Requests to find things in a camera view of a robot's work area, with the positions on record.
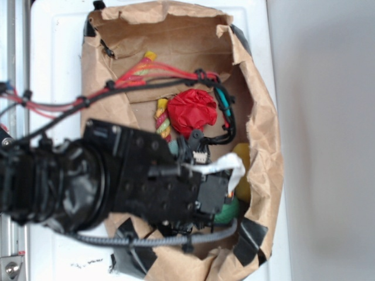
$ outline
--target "gray cable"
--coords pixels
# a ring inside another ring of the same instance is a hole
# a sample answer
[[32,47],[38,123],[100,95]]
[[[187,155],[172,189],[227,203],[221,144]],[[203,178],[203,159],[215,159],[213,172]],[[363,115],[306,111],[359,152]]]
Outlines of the gray cable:
[[80,235],[77,233],[70,233],[68,236],[87,244],[95,246],[134,246],[134,247],[158,247],[158,246],[173,246],[183,245],[187,243],[199,244],[213,242],[229,237],[234,234],[237,229],[237,220],[232,220],[231,226],[228,229],[209,233],[209,234],[192,234],[189,236],[179,237],[165,237],[162,239],[129,239],[129,238],[99,238],[92,236]]

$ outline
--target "red ball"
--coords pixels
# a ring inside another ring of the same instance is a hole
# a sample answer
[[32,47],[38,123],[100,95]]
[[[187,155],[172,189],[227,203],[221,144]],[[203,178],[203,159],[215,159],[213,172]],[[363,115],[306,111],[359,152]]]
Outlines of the red ball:
[[194,129],[214,125],[217,119],[216,102],[206,91],[189,89],[168,102],[172,126],[186,139]]

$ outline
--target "metal rail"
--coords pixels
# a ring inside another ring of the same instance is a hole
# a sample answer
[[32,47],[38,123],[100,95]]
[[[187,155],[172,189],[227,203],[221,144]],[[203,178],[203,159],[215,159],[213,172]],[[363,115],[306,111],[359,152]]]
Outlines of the metal rail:
[[[0,0],[0,80],[10,80],[20,93],[29,87],[30,0]],[[9,101],[0,100],[0,110]],[[14,108],[0,120],[19,138],[29,130],[29,116]],[[28,228],[0,216],[0,280],[29,280]]]

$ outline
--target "black tape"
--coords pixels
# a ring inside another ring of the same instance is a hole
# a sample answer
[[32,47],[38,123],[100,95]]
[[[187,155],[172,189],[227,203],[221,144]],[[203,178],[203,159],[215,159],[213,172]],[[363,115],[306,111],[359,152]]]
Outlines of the black tape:
[[95,29],[91,25],[90,21],[86,19],[86,22],[84,23],[84,29],[83,29],[83,36],[85,37],[95,37]]
[[[131,219],[127,219],[117,229],[117,238],[138,238]],[[116,271],[143,279],[157,259],[152,248],[114,248],[113,267]]]
[[265,261],[265,256],[260,250],[260,245],[263,243],[267,232],[267,227],[251,221],[248,218],[242,220],[238,232],[240,238],[233,249],[233,253],[243,266],[251,263],[257,255],[259,257],[264,257],[261,259],[262,263]]
[[239,41],[241,42],[242,46],[245,48],[245,50],[251,54],[250,45],[248,44],[247,39],[245,38],[244,32],[236,27],[235,25],[231,25],[230,28],[232,29],[233,33],[237,36]]
[[94,11],[103,10],[105,8],[105,3],[102,0],[94,1],[93,5],[94,5]]
[[[100,11],[105,8],[105,3],[103,1],[94,1],[94,11]],[[85,37],[95,37],[95,29],[91,25],[90,21],[86,19],[86,22],[84,23],[84,29],[83,29],[83,36]]]

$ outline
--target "cable tie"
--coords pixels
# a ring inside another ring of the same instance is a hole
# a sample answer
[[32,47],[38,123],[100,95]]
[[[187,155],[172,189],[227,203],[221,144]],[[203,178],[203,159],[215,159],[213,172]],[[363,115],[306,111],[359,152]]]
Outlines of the cable tie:
[[32,95],[33,95],[33,92],[31,92],[30,90],[25,90],[25,92],[23,93],[22,102],[21,102],[21,105],[23,107],[26,107],[26,104],[31,100]]
[[105,82],[105,87],[109,90],[114,90],[115,89],[115,81],[108,80],[107,82]]
[[77,97],[77,100],[82,100],[86,108],[88,108],[91,105],[91,101],[84,95],[80,95],[79,97]]
[[187,242],[182,245],[182,250],[184,253],[192,253],[194,251],[194,246],[192,243],[192,236],[188,235],[186,236]]
[[210,81],[208,79],[207,73],[203,69],[199,68],[196,71],[194,71],[194,73],[197,74],[198,82],[206,84],[208,81]]

